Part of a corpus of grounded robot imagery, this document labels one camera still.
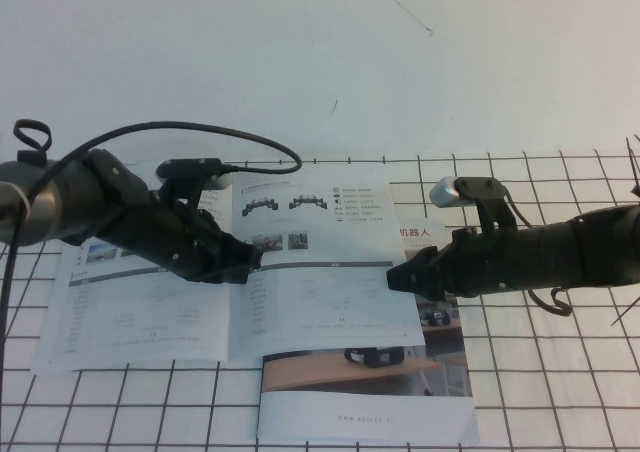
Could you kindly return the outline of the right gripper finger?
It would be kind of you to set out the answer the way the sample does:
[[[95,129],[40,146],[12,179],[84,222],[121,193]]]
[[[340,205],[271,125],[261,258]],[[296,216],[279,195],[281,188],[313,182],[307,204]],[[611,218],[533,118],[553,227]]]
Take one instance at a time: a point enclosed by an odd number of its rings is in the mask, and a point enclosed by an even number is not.
[[[417,274],[389,275],[389,289],[411,293],[425,300],[444,300],[445,291],[437,282]]]
[[[390,280],[440,280],[439,249],[421,249],[406,262],[389,270]]]

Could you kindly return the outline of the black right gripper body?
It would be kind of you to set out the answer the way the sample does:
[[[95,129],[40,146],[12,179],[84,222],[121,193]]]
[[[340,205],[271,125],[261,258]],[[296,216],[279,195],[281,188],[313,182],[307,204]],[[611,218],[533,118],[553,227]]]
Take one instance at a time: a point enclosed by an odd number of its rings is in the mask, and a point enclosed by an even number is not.
[[[525,257],[529,230],[498,229],[489,237],[476,228],[461,228],[451,237],[439,253],[439,283],[447,293],[477,297],[530,288]]]

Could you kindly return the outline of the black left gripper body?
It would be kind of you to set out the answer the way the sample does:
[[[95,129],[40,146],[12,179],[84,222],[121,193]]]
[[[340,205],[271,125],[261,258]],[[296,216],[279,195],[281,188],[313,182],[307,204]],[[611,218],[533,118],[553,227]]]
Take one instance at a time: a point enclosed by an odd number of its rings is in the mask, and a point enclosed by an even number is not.
[[[151,202],[119,221],[119,245],[190,281],[228,281],[235,267],[232,237],[206,210]]]

